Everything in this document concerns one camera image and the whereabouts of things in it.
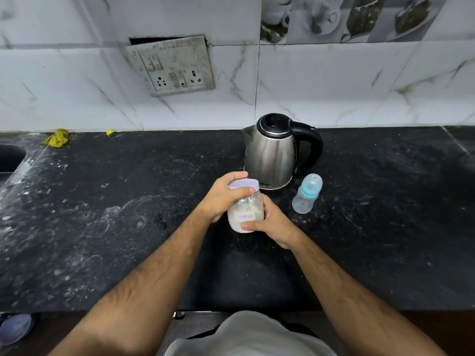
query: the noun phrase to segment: person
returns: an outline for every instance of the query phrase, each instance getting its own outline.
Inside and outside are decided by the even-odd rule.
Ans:
[[[247,172],[216,180],[180,227],[107,293],[53,349],[51,356],[154,355],[167,332],[208,226],[252,187],[231,190]],[[241,227],[263,231],[292,251],[325,314],[353,356],[441,356],[445,353],[394,308],[348,275],[296,227],[269,197],[265,218]],[[335,355],[318,338],[293,332],[270,317],[240,311],[212,335],[178,339],[166,356]]]

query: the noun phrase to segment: kitchen counter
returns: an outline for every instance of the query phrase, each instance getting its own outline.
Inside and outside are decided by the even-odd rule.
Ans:
[[[270,197],[400,310],[475,307],[475,128],[322,129],[311,213]],[[242,168],[240,131],[0,136],[27,157],[0,189],[0,311],[88,310],[160,246],[213,181]],[[211,225],[181,310],[317,310],[291,252]]]

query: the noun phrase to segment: black kettle handle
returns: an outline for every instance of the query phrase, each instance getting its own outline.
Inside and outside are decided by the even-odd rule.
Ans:
[[[307,141],[312,144],[310,148],[310,155],[307,159],[300,165],[297,166],[294,176],[299,177],[308,171],[322,154],[324,148],[324,142],[320,133],[313,127],[306,125],[301,122],[290,122],[290,127],[295,138],[295,146],[297,147],[297,155],[300,149],[300,141]]]

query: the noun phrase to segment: hand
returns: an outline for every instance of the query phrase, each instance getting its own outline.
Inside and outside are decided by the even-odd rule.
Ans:
[[[296,241],[305,234],[284,215],[268,196],[262,195],[262,197],[264,198],[265,219],[242,222],[241,228],[247,231],[263,231],[280,247],[292,249]]]
[[[237,200],[251,196],[255,190],[253,187],[240,187],[234,190],[229,184],[234,180],[246,178],[246,171],[235,171],[225,174],[217,179],[197,209],[202,210],[210,218],[210,222],[216,222]]]

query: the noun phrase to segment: stainless steel kettle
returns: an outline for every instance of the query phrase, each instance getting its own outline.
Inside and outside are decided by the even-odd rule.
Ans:
[[[255,125],[242,129],[246,134],[244,170],[259,180],[263,190],[277,190],[312,167],[322,154],[322,137],[315,128],[292,121],[281,113],[269,113]],[[310,155],[297,166],[300,141],[312,144]]]

